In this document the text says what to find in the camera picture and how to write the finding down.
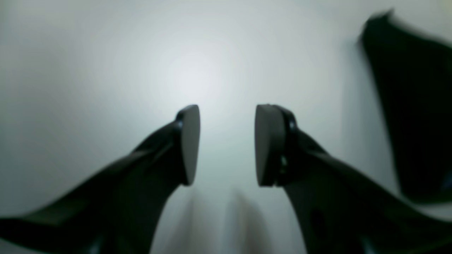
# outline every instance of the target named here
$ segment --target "white wall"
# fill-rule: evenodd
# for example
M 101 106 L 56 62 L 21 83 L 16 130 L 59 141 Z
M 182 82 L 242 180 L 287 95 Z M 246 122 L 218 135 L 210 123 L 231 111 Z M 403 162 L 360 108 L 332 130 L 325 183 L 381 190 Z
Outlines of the white wall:
M 53 201 L 197 103 L 196 180 L 170 198 L 152 253 L 303 253 L 283 190 L 257 186 L 255 106 L 291 109 L 400 196 L 356 45 L 392 7 L 452 41 L 447 0 L 0 1 L 0 216 Z M 452 219 L 450 205 L 419 208 Z

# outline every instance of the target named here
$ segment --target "white floor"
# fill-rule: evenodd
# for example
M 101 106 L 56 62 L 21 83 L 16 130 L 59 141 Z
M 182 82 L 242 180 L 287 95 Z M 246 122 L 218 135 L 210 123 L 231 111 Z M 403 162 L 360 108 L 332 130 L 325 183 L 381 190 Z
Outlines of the white floor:
M 400 197 L 356 45 L 391 8 L 452 42 L 448 0 L 1 0 L 0 216 L 51 202 L 197 103 L 196 180 L 170 198 L 151 252 L 304 253 L 283 190 L 257 186 L 255 106 L 291 109 Z M 452 221 L 451 204 L 418 208 Z M 0 253 L 35 252 L 2 241 Z

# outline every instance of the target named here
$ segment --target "white background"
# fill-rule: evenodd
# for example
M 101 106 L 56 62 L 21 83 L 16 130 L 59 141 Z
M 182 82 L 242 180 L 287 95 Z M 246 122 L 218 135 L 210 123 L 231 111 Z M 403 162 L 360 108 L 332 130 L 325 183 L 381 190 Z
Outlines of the white background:
M 328 152 L 400 197 L 356 45 L 375 12 L 452 41 L 448 0 L 0 0 L 0 216 L 37 209 L 192 103 L 195 183 L 154 254 L 304 253 L 280 188 L 259 188 L 254 111 L 292 110 Z M 452 206 L 418 206 L 452 220 Z M 0 241 L 0 253 L 36 253 Z

